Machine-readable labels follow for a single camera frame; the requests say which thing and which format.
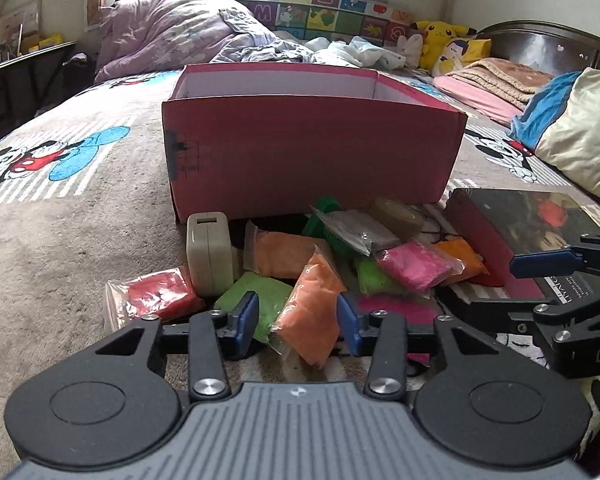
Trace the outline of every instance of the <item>pillow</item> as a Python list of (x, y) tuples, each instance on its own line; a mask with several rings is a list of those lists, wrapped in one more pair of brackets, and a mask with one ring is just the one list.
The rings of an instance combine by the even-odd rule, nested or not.
[(536, 146), (536, 156), (600, 197), (600, 70), (586, 68), (564, 113)]
[(445, 94), (475, 108), (481, 114), (505, 126), (509, 126), (513, 117), (522, 113), (511, 103), (471, 84), (468, 80), (460, 81), (453, 77), (441, 75), (433, 79), (433, 85)]
[(220, 9), (251, 15), (235, 0), (119, 1), (103, 12), (95, 83), (209, 62), (235, 36)]
[(490, 53), (491, 40), (455, 38), (449, 41), (442, 50), (442, 54), (433, 65), (431, 75), (437, 77), (453, 70), (461, 70), (474, 61), (489, 57)]

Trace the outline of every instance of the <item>white charger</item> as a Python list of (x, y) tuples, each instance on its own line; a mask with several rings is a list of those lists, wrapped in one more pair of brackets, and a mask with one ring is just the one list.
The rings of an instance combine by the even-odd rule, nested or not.
[(187, 263), (199, 296), (222, 296), (234, 284), (229, 223), (224, 213), (197, 213), (189, 217)]

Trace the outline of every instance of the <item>book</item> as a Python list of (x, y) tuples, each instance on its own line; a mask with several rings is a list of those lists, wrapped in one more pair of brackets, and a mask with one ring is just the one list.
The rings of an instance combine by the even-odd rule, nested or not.
[(600, 293), (600, 277), (515, 278), (509, 262), (515, 254), (556, 250), (600, 234), (600, 208), (580, 206), (564, 193), (513, 189), (455, 189), (445, 217), (484, 258), (490, 272), (512, 298), (558, 298), (569, 303)]

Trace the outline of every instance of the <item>bedspread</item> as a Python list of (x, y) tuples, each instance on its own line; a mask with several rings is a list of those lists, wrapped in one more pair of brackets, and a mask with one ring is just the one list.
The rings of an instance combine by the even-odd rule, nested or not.
[[(2, 422), (8, 395), (103, 337), (104, 283), (185, 263), (160, 114), (177, 78), (163, 72), (104, 82), (0, 141), (0, 476), (18, 460)], [(509, 139), (506, 128), (430, 85), (397, 78), (469, 114), (445, 195), (440, 204), (421, 206), (428, 232), (453, 232), (441, 208), (455, 187), (566, 192), (600, 218), (590, 198)], [(506, 295), (469, 283), (453, 287), (466, 300)], [(501, 341), (544, 364), (529, 336)], [(226, 368), (233, 388), (247, 380), (360, 382), (369, 361), (334, 356), (315, 370), (267, 349)], [(186, 388), (186, 374), (184, 359), (170, 357), (168, 380)], [(410, 389), (426, 379), (414, 378)], [(582, 387), (592, 409), (584, 447), (600, 427), (600, 377), (582, 380)]]

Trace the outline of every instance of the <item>yellow plush toy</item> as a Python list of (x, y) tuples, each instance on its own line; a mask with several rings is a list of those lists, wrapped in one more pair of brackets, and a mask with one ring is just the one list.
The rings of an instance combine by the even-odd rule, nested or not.
[(422, 45), (422, 56), (420, 56), (420, 68), (433, 69), (436, 61), (442, 54), (442, 50), (450, 40), (458, 36), (470, 36), (475, 30), (464, 25), (449, 25), (445, 22), (416, 22), (418, 30), (422, 30), (424, 44)]

